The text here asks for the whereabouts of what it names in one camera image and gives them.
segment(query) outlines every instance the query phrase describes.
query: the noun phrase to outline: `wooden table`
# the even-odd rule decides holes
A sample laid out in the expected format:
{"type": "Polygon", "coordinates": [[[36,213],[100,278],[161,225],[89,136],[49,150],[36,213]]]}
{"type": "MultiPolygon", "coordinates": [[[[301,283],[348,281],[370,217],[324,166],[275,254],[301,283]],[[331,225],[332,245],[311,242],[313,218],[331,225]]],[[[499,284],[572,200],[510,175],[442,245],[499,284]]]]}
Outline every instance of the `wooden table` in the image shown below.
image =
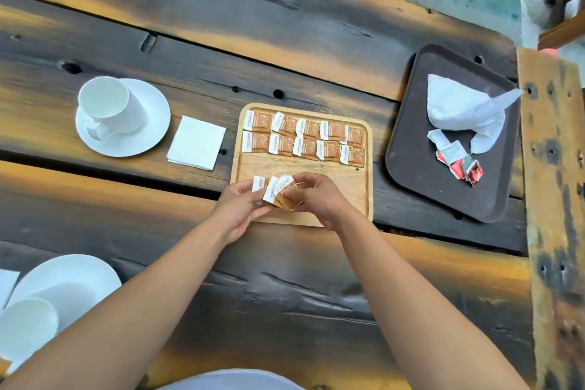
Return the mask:
{"type": "MultiPolygon", "coordinates": [[[[0,268],[88,253],[128,279],[210,212],[244,105],[355,117],[374,133],[376,225],[533,382],[519,141],[494,224],[406,192],[385,172],[413,55],[429,42],[516,77],[508,39],[404,0],[0,0],[0,268]],[[157,147],[112,159],[81,142],[76,94],[97,75],[165,94],[172,123],[157,147]],[[166,161],[184,114],[228,129],[212,172],[166,161]]],[[[339,241],[305,227],[253,224],[222,254],[148,385],[224,367],[272,370],[306,388],[406,386],[339,241]]]]}

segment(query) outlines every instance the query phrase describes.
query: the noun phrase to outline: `tissue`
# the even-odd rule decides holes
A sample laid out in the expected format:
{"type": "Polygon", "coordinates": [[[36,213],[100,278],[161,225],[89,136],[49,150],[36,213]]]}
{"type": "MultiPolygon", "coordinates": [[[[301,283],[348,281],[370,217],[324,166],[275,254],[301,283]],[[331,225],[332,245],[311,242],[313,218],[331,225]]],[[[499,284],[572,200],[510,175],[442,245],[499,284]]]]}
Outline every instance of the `tissue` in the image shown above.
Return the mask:
{"type": "Polygon", "coordinates": [[[451,131],[475,131],[471,153],[481,154],[493,147],[504,126],[504,110],[520,97],[522,91],[516,88],[491,98],[454,80],[429,74],[427,94],[427,114],[431,124],[451,131]]]}

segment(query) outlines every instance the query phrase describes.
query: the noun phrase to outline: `forearm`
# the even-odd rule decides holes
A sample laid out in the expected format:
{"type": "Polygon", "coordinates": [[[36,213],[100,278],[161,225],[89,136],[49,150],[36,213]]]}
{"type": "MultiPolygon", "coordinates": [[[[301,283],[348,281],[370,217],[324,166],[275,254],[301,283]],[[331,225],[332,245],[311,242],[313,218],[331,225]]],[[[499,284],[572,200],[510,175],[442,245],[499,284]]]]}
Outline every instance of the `forearm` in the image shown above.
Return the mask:
{"type": "Polygon", "coordinates": [[[204,222],[168,253],[49,342],[2,390],[134,389],[223,247],[204,222]]]}
{"type": "Polygon", "coordinates": [[[494,344],[351,211],[338,234],[413,390],[528,387],[494,344]]]}

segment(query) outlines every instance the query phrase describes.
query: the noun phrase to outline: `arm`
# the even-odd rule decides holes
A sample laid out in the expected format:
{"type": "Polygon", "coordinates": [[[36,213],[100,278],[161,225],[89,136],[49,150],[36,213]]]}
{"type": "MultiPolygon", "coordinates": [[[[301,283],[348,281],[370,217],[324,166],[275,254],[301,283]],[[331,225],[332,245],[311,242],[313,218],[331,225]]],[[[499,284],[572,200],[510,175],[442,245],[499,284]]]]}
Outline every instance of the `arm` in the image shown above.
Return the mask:
{"type": "Polygon", "coordinates": [[[323,175],[293,176],[287,196],[338,233],[413,390],[528,390],[496,346],[405,261],[323,175]]]}
{"type": "Polygon", "coordinates": [[[211,215],[142,273],[35,353],[2,390],[133,390],[223,247],[271,210],[252,181],[230,185],[211,215]]]}

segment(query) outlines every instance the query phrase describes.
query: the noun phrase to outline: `white saucer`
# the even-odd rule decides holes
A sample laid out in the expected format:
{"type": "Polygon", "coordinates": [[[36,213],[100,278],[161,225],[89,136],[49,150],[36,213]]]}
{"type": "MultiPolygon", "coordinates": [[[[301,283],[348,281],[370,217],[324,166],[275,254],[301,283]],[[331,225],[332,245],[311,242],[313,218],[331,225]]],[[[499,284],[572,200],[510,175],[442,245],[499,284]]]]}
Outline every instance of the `white saucer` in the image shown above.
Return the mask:
{"type": "Polygon", "coordinates": [[[171,108],[167,99],[156,87],[143,80],[120,79],[140,101],[148,120],[142,127],[128,134],[112,134],[104,141],[93,139],[87,132],[88,116],[77,108],[75,125],[82,141],[92,150],[105,156],[121,158],[150,150],[160,142],[171,123],[171,108]]]}
{"type": "Polygon", "coordinates": [[[33,268],[17,284],[7,306],[26,298],[46,299],[57,308],[62,331],[121,285],[113,268],[101,259],[68,254],[33,268]],[[48,290],[53,290],[49,298],[39,296],[48,290]]]}

